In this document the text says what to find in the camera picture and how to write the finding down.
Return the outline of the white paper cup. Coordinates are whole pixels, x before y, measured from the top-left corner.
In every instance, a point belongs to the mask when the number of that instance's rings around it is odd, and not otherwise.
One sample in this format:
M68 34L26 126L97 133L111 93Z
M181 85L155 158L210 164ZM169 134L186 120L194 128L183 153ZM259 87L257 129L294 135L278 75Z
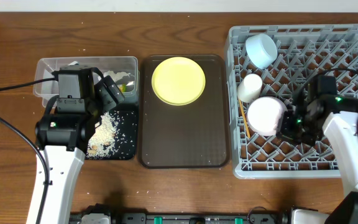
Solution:
M248 74L237 86L237 97L244 103L250 103L260 95L262 79L259 75Z

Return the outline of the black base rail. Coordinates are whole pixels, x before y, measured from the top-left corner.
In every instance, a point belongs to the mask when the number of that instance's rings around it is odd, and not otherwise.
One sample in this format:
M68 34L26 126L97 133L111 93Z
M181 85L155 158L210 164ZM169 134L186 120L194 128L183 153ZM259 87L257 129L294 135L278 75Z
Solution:
M72 213L69 224L288 224L289 215L255 207L247 214L149 213L144 210L113 210L107 205L91 205L80 213Z

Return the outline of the wooden chopstick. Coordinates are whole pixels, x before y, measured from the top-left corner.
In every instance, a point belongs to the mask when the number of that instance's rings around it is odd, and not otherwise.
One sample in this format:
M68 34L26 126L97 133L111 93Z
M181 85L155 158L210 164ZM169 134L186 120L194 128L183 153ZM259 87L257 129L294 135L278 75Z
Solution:
M244 112L244 105L243 105L243 102L239 98L237 98L237 99L238 99L238 103L239 103L239 107L240 107L240 111L241 111L241 116L242 116L242 119L244 122L246 136L248 139L250 139L250 132L249 132L249 127L248 127L247 120L246 120L246 114Z

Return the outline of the light blue bowl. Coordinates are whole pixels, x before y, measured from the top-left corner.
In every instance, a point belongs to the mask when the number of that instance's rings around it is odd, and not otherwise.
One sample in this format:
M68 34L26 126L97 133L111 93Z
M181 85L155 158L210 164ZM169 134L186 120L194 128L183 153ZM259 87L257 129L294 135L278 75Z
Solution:
M259 69L266 69L278 57L277 47L267 34L257 34L246 40L250 61Z

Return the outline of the brown serving tray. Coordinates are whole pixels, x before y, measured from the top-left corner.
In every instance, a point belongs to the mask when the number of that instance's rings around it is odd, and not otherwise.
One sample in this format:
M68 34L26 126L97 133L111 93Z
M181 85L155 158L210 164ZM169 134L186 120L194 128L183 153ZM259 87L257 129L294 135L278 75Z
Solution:
M140 72L139 162L148 169L225 166L231 155L224 61L218 55L189 55L206 75L201 96L184 106L160 100L152 74L165 55L146 58Z

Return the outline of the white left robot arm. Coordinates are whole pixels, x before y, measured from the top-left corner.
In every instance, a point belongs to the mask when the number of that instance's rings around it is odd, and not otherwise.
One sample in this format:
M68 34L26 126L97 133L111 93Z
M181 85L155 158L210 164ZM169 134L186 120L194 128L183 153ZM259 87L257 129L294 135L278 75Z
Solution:
M101 116L124 101L111 77L96 67L53 71L58 94L35 125L37 173L28 223L68 223L75 185Z

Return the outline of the white tissue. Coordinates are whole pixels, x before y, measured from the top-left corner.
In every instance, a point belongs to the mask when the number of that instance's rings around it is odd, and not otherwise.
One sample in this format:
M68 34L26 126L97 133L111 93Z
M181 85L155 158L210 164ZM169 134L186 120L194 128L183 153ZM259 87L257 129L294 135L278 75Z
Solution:
M124 77L129 77L130 74L126 72L114 72L113 70L108 70L107 72L104 72L104 77L111 77L114 82L118 82L119 80L122 80Z

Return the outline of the pink bowl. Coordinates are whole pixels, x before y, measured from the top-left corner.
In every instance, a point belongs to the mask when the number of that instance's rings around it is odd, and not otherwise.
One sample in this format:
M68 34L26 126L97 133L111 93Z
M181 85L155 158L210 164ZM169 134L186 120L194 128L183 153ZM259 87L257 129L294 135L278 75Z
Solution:
M279 119L287 110L286 105L271 96L253 101L247 109L247 121L253 132L261 136L276 135Z

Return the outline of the clear plastic bin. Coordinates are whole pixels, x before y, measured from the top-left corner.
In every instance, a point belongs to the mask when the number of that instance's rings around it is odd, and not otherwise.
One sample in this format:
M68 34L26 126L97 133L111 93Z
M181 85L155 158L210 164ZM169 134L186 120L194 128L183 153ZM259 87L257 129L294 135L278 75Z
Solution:
M37 63L35 80L52 78L52 72L66 65L87 65L98 68L103 74L108 70L129 73L129 77L115 82L116 85L126 84L129 87L124 92L125 100L115 107L116 110L128 110L137 107L139 103L139 68L138 59L134 56L108 56L108 57L55 57L42 58Z

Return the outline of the yellow plate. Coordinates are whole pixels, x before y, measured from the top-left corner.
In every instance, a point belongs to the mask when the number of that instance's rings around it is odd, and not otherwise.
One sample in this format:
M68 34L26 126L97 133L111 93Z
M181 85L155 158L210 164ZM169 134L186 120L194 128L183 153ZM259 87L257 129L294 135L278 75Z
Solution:
M204 92L206 75L201 66L186 57L171 57L160 62L152 74L152 89L164 103L188 105Z

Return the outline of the grey dishwasher rack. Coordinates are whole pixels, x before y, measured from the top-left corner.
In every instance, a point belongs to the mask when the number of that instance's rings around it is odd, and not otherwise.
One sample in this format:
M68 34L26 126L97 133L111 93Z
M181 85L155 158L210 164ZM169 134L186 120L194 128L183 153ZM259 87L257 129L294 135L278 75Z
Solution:
M257 34L273 39L278 57L266 69L252 64L246 40ZM358 99L358 24L234 26L225 47L229 93L232 169L240 179L338 178L333 150L326 138L314 146L292 145L275 136L261 136L249 127L246 136L237 86L250 74L263 81L261 95L291 106L293 92L309 77L329 70L338 92Z

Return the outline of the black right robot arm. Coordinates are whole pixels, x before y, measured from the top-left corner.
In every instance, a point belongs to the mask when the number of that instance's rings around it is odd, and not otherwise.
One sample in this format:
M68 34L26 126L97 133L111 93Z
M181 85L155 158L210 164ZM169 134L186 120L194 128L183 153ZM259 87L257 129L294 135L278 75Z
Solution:
M343 201L331 214L293 208L289 223L358 223L358 100L319 95L286 111L276 136L292 144L312 146L325 136L333 150L344 189Z

